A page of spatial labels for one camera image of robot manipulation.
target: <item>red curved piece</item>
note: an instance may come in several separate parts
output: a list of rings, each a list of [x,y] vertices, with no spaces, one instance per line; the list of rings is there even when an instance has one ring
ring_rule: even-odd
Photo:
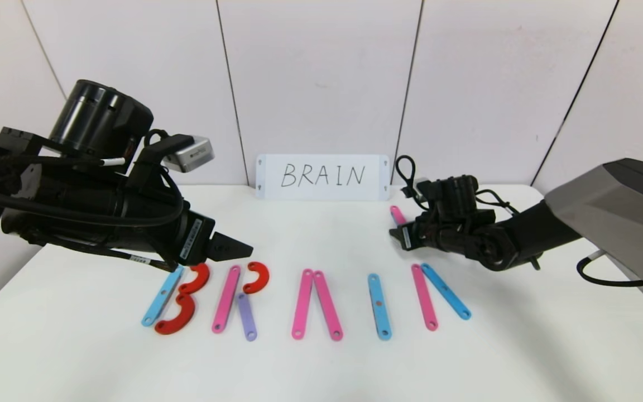
[[[202,289],[202,287],[207,283],[207,280],[210,278],[210,268],[207,267],[207,264],[198,264],[194,267],[190,267],[190,269],[197,272],[197,277],[195,277],[194,280],[191,280],[188,283],[183,283],[178,288],[179,292],[186,293],[188,295]]]
[[[175,301],[180,305],[180,313],[172,320],[162,320],[155,325],[155,332],[170,335],[180,331],[195,313],[195,300],[187,293],[180,293]]]
[[[264,289],[267,285],[267,282],[270,282],[270,272],[268,271],[265,264],[261,262],[250,262],[247,264],[247,269],[253,272],[257,272],[260,275],[257,280],[252,283],[247,283],[242,287],[243,292],[247,293],[248,295],[252,295],[252,293],[257,293],[258,291]]]

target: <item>gray robot arm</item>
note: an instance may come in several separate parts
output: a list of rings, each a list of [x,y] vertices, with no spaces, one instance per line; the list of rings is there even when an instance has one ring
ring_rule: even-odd
[[[643,280],[643,162],[605,163],[545,201],[560,221]]]

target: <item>blue plastic strip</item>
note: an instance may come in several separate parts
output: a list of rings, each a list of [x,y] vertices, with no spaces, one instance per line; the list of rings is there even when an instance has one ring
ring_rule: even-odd
[[[178,284],[180,277],[183,275],[183,270],[185,267],[178,265],[176,270],[168,275],[168,278],[163,283],[163,287],[160,288],[158,294],[153,299],[153,303],[148,308],[148,312],[145,313],[145,317],[141,321],[141,324],[145,327],[152,326],[155,323],[155,320],[158,319],[160,313],[163,311],[163,307],[170,300],[170,295],[173,293],[175,285]]]
[[[375,273],[368,276],[368,292],[371,293],[371,306],[373,318],[376,320],[376,331],[382,341],[391,339],[391,323],[388,322],[386,313],[386,301],[383,299],[381,290],[381,278]]]
[[[431,283],[436,287],[436,289],[438,289],[438,291],[441,293],[441,295],[446,298],[446,301],[449,305],[451,305],[453,310],[456,310],[456,313],[460,315],[460,318],[469,320],[471,317],[470,310],[463,304],[462,301],[460,301],[458,296],[453,293],[453,290],[451,290],[451,288],[449,288],[448,285],[443,282],[436,271],[431,268],[431,265],[421,264],[421,269],[423,270],[423,273],[426,275],[428,280],[430,280]]]

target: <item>purple plastic strip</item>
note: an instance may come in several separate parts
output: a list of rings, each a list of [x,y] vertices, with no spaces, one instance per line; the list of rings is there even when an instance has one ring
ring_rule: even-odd
[[[237,295],[237,305],[239,306],[239,316],[242,317],[244,336],[252,342],[257,339],[257,327],[255,327],[255,319],[252,317],[252,306],[249,305],[248,295],[244,293]]]

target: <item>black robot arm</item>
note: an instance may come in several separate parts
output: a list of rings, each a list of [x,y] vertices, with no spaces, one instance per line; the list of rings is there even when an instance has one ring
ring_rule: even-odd
[[[168,271],[207,258],[250,256],[252,247],[212,234],[215,221],[190,209],[161,164],[196,168],[213,157],[209,140],[150,130],[152,121],[150,110],[135,99],[80,80],[48,139],[5,127],[0,133],[2,231],[32,244],[127,258]],[[150,144],[152,135],[161,139]],[[145,147],[133,161],[141,139]],[[43,148],[60,157],[39,156]],[[113,249],[157,252],[164,262]]]
[[[483,193],[473,176],[421,181],[404,193],[418,197],[419,203],[428,203],[428,210],[414,221],[390,230],[404,250],[433,247],[500,271],[526,262],[539,268],[536,259],[544,251],[580,238],[552,214],[544,201],[522,213],[512,208],[510,219],[495,222],[493,209],[477,208],[479,201],[489,202],[479,198]],[[502,199],[489,204],[510,207]]]

